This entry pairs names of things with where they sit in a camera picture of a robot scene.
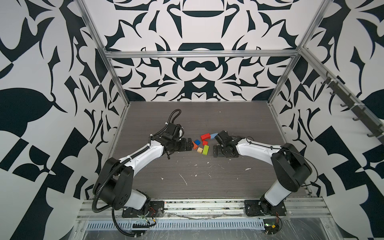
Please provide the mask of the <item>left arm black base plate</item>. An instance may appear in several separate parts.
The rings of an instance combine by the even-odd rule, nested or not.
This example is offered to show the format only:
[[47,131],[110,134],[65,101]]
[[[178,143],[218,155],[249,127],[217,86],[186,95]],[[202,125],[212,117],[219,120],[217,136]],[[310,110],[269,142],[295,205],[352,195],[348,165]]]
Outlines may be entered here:
[[164,211],[165,202],[164,201],[149,201],[144,204],[140,209],[126,208],[123,210],[123,218],[140,218],[145,216],[147,218],[155,218],[157,215],[162,214]]

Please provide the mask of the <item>red arch wood block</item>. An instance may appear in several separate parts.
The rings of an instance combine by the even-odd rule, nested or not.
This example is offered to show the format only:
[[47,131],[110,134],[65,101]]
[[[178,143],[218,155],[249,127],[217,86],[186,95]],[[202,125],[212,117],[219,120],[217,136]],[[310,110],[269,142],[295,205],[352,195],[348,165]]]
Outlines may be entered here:
[[209,140],[209,139],[211,139],[211,135],[210,134],[201,135],[201,140],[202,141]]

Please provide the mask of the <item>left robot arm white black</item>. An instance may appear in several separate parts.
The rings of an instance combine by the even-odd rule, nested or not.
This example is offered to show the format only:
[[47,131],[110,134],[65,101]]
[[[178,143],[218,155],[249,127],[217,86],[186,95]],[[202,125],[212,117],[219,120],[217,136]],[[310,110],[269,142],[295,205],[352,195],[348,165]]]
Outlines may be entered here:
[[146,145],[139,150],[120,159],[108,159],[93,188],[92,211],[131,208],[147,212],[150,197],[133,189],[134,177],[163,155],[170,158],[175,152],[191,151],[193,142],[184,138],[184,133],[180,124],[167,123],[160,132],[150,135]]

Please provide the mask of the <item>lime green wood block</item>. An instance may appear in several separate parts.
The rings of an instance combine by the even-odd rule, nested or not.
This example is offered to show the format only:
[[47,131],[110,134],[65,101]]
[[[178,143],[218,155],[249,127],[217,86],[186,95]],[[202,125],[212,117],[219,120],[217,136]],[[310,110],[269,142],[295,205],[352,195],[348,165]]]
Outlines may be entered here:
[[202,154],[207,156],[207,155],[208,155],[208,152],[209,152],[209,148],[210,148],[210,147],[209,147],[208,145],[204,145]]

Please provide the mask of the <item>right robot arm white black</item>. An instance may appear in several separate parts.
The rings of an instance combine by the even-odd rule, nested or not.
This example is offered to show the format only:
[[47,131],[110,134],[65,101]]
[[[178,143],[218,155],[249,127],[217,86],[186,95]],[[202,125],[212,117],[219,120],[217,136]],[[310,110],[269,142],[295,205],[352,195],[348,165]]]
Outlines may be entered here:
[[245,214],[249,217],[284,215],[284,200],[299,190],[312,174],[309,162],[296,147],[286,143],[282,146],[266,145],[245,137],[230,136],[221,131],[215,136],[215,158],[248,156],[273,166],[277,180],[259,200],[245,200]]

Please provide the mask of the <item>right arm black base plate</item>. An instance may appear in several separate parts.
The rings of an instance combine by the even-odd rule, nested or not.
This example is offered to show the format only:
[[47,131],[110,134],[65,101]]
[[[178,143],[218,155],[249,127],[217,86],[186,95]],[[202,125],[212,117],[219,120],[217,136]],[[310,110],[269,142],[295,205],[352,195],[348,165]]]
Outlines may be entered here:
[[280,202],[278,205],[273,206],[267,200],[245,200],[245,214],[248,217],[258,217],[258,216],[285,216],[286,215],[286,206],[283,202]]

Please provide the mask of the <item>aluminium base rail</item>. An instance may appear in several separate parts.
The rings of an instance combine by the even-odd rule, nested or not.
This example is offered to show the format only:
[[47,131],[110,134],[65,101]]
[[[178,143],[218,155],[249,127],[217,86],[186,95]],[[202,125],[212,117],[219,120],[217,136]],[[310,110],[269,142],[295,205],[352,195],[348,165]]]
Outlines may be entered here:
[[[247,217],[244,201],[247,199],[154,199],[164,201],[165,207],[160,217],[198,219],[213,217]],[[287,210],[285,216],[291,218],[330,218],[332,215],[322,198],[287,198],[283,201]]]

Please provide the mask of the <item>small green circuit board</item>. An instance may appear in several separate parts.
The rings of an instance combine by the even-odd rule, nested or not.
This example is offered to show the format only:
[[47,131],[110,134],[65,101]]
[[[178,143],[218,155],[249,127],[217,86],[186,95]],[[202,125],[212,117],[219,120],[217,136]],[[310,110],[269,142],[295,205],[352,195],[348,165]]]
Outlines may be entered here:
[[264,219],[263,222],[264,222],[265,234],[267,235],[275,235],[282,229],[283,222],[279,218]]

